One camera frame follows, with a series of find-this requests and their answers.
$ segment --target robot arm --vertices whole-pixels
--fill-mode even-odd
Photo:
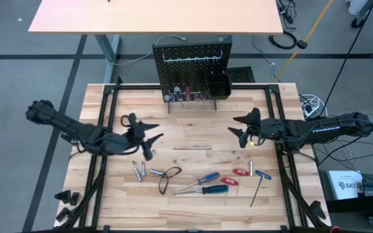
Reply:
[[[251,142],[252,137],[257,136],[258,145],[265,139],[269,139],[285,143],[288,150],[298,150],[305,144],[325,143],[341,135],[367,137],[373,131],[373,123],[361,113],[309,121],[271,118],[260,120],[260,110],[254,108],[251,113],[243,117],[235,117],[234,120],[247,125],[245,132],[229,128],[239,138],[241,148],[247,144],[248,136]]]
[[[82,146],[95,155],[128,155],[135,153],[139,147],[143,149],[143,155],[147,161],[153,155],[150,151],[152,144],[163,135],[154,136],[147,141],[143,141],[145,131],[156,128],[158,124],[145,124],[142,121],[136,122],[134,113],[122,118],[127,118],[129,124],[123,125],[128,131],[123,135],[116,134],[103,126],[80,123],[68,116],[59,114],[50,101],[34,101],[25,113],[27,119],[36,124],[52,125],[59,129],[62,138],[73,144],[80,142]]]

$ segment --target eyeglasses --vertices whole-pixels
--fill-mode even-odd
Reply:
[[[168,188],[169,178],[174,177],[175,175],[179,174],[181,171],[182,169],[180,167],[171,167],[162,174],[161,179],[159,180],[159,192],[162,195],[165,194],[166,188]]]

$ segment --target blue screwdriver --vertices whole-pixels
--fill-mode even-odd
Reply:
[[[202,194],[216,194],[216,193],[223,193],[228,192],[228,185],[214,185],[209,187],[203,187],[199,190],[193,190],[193,191],[185,191],[185,192],[176,192],[174,194],[191,194],[191,193],[202,193]]]
[[[178,190],[178,192],[181,191],[181,190],[187,189],[187,188],[189,188],[191,186],[194,186],[196,184],[201,185],[203,183],[208,183],[210,181],[213,181],[213,180],[217,179],[218,177],[220,177],[220,174],[218,172],[214,172],[214,173],[208,174],[208,175],[206,175],[206,176],[198,179],[197,182],[195,182],[194,184],[190,184],[188,186],[183,187],[182,189]]]

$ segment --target pegboard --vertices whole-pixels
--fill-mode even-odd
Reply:
[[[154,45],[153,55],[164,101],[187,101],[187,87],[191,93],[189,100],[210,99],[208,77],[225,72],[231,47],[232,42]],[[180,94],[176,95],[175,87],[180,88]]]

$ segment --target wooden desk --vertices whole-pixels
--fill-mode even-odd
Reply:
[[[275,0],[43,0],[30,32],[281,34]]]
[[[279,86],[286,118],[302,119],[296,85],[281,83]],[[88,85],[80,121],[97,123],[103,88],[104,85]],[[278,230],[280,225],[287,225],[273,142],[267,140],[262,146],[241,149],[238,139],[227,130],[228,126],[244,128],[232,118],[245,115],[253,107],[260,109],[262,118],[268,117],[264,91],[233,90],[227,100],[217,101],[217,111],[214,103],[209,101],[190,102],[189,109],[180,103],[172,103],[171,113],[168,114],[160,90],[119,90],[113,131],[125,132],[120,125],[120,117],[129,113],[136,113],[146,123],[160,124],[158,128],[147,131],[147,138],[158,133],[164,133],[164,136],[153,145],[156,154],[146,163],[146,168],[166,170],[180,166],[183,171],[170,179],[166,195],[161,195],[157,175],[148,172],[143,182],[137,180],[131,161],[137,161],[140,169],[144,160],[141,151],[134,155],[110,156],[98,226],[110,225],[112,229],[128,230]],[[310,147],[302,152],[313,156]],[[64,190],[84,192],[90,157],[85,153],[70,160]],[[249,205],[260,177],[237,177],[232,172],[234,168],[248,170],[249,161],[254,162],[254,169],[273,177],[262,182],[252,208]],[[301,155],[295,155],[295,161],[303,197],[309,204],[313,200],[320,201],[328,216],[315,163]],[[240,185],[232,186],[227,196],[173,194],[210,172],[220,172],[221,177],[236,179]],[[213,184],[220,184],[219,179],[210,185]],[[94,198],[89,204],[87,224],[91,222],[93,205]],[[70,208],[60,203],[58,211],[65,206]],[[296,204],[293,209],[300,225]],[[330,225],[329,216],[324,222]]]

